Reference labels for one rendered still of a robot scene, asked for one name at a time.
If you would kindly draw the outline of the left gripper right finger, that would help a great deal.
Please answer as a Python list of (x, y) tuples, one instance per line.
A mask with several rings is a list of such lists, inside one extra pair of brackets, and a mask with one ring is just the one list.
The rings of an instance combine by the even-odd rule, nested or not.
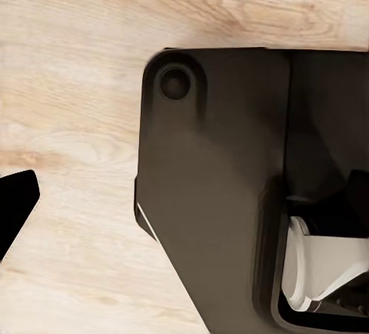
[(344, 195), (369, 231), (369, 172), (352, 169)]

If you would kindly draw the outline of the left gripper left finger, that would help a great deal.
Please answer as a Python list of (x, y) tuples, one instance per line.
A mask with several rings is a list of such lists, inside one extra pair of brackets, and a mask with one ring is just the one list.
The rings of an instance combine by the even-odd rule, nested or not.
[(32, 169), (0, 178), (0, 262), (39, 199)]

